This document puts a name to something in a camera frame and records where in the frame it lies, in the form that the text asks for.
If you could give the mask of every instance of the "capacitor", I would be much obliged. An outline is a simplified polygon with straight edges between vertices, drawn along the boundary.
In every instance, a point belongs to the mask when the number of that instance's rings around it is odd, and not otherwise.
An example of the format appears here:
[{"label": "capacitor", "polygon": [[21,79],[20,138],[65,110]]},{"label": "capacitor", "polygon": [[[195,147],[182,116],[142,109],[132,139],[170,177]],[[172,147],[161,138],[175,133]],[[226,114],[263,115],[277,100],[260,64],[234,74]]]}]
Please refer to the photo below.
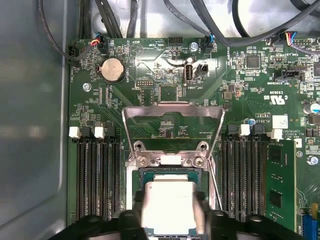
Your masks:
[{"label": "capacitor", "polygon": [[304,106],[305,114],[318,114],[320,112],[320,105],[318,103],[307,104]]},{"label": "capacitor", "polygon": [[96,70],[109,84],[120,83],[126,76],[125,66],[114,57],[103,61],[101,65],[97,66]]},{"label": "capacitor", "polygon": [[306,161],[309,165],[316,165],[319,162],[319,159],[316,156],[309,156],[307,161]]},{"label": "capacitor", "polygon": [[244,121],[243,121],[244,124],[249,124],[250,127],[252,128],[253,125],[256,124],[256,120],[253,119],[253,118],[246,118]]}]

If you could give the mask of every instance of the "microchip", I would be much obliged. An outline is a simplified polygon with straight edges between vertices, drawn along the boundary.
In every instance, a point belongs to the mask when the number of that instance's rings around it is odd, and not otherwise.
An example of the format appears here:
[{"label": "microchip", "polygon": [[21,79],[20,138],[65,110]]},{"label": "microchip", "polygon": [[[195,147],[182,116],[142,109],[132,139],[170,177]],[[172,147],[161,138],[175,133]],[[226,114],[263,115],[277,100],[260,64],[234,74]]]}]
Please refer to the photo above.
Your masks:
[{"label": "microchip", "polygon": [[259,69],[260,61],[258,55],[248,55],[246,56],[246,68],[247,69]]},{"label": "microchip", "polygon": [[282,206],[282,194],[276,191],[270,191],[270,203],[275,205],[278,208]]},{"label": "microchip", "polygon": [[320,62],[313,64],[313,76],[320,77]]},{"label": "microchip", "polygon": [[223,99],[224,99],[224,100],[232,100],[232,92],[230,92],[230,91],[224,91],[224,92],[223,92]]},{"label": "microchip", "polygon": [[305,129],[305,137],[306,137],[306,138],[312,138],[312,137],[313,137],[313,130],[312,130],[312,128],[306,128],[306,129]]},{"label": "microchip", "polygon": [[269,160],[279,163],[282,160],[281,158],[281,149],[274,147],[269,148]]}]

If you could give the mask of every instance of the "black connector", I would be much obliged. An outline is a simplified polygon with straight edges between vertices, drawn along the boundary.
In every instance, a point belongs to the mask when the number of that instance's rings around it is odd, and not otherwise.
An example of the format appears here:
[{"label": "black connector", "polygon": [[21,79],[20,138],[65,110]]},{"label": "black connector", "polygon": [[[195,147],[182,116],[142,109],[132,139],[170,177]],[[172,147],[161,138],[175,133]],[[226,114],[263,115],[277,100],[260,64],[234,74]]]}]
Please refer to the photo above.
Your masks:
[{"label": "black connector", "polygon": [[102,55],[109,54],[109,46],[104,36],[100,35],[100,43],[98,43],[96,47]]},{"label": "black connector", "polygon": [[[80,54],[80,50],[79,48],[77,48],[75,45],[68,45],[67,46],[68,49],[68,54],[71,57],[78,57]],[[70,59],[68,59],[68,63],[72,66],[72,67],[79,67],[80,66],[80,61],[71,61]]]}]

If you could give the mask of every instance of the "green circuit board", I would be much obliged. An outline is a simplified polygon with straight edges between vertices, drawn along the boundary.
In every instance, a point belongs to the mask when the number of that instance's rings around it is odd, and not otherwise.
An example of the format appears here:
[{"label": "green circuit board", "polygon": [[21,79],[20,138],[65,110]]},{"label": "green circuit board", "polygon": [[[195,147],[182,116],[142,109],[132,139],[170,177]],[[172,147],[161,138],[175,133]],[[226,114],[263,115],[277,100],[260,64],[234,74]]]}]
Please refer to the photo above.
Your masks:
[{"label": "green circuit board", "polygon": [[[115,131],[118,145],[114,152],[119,154],[119,162],[110,163],[109,167],[113,164],[119,168],[119,178],[112,185],[117,185],[118,210],[126,206],[125,162],[130,153],[122,118],[124,107],[150,106],[162,101],[223,106],[226,113],[222,133],[227,126],[240,126],[247,119],[264,126],[265,133],[282,129],[283,140],[269,139],[266,144],[263,210],[267,217],[302,234],[302,215],[310,211],[312,203],[320,203],[320,164],[307,162],[308,157],[320,155],[319,127],[310,125],[303,111],[305,105],[320,101],[319,58],[286,45],[271,46],[269,40],[239,48],[215,42],[210,53],[204,54],[203,41],[184,38],[180,45],[172,46],[168,38],[107,39],[107,55],[94,47],[78,66],[70,69],[69,126],[91,130],[104,126],[107,133]],[[89,43],[79,40],[75,46],[82,51]],[[190,51],[191,43],[198,44],[197,51]],[[316,44],[313,48],[319,48],[317,39],[297,38],[295,43],[306,48]],[[107,58],[123,63],[125,78],[120,83],[108,84],[97,73],[97,65]],[[193,59],[194,77],[186,83],[183,65],[188,58]],[[206,74],[196,76],[199,65],[207,65]],[[291,69],[303,72],[303,79],[289,76],[275,80]],[[83,90],[84,84],[90,85],[89,91]],[[208,141],[217,127],[211,118],[183,117],[176,112],[162,117],[139,117],[128,124],[134,141],[143,141],[147,149],[166,152],[194,150],[199,141]],[[307,131],[314,134],[307,137]],[[72,142],[68,161],[68,224],[76,219],[77,178],[81,177],[77,173],[79,146]],[[221,146],[219,138],[215,148],[217,166]],[[280,162],[270,156],[274,148],[279,151]],[[93,184],[91,191],[100,190]]]}]

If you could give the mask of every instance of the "integrated circuit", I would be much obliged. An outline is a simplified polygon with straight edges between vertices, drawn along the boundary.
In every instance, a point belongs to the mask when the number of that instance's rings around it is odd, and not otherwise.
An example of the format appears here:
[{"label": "integrated circuit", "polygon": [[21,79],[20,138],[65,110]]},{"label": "integrated circuit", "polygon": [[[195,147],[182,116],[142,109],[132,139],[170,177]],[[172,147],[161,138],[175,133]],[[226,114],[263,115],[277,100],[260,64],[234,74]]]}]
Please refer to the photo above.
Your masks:
[{"label": "integrated circuit", "polygon": [[272,162],[281,162],[282,160],[282,156],[281,156],[281,149],[276,148],[276,147],[272,147],[269,150],[269,160]]},{"label": "integrated circuit", "polygon": [[258,55],[247,55],[246,56],[246,68],[247,69],[259,69],[260,60]]},{"label": "integrated circuit", "polygon": [[270,203],[278,208],[282,207],[282,194],[271,190],[269,195]]},{"label": "integrated circuit", "polygon": [[320,62],[313,64],[313,76],[320,77]]}]

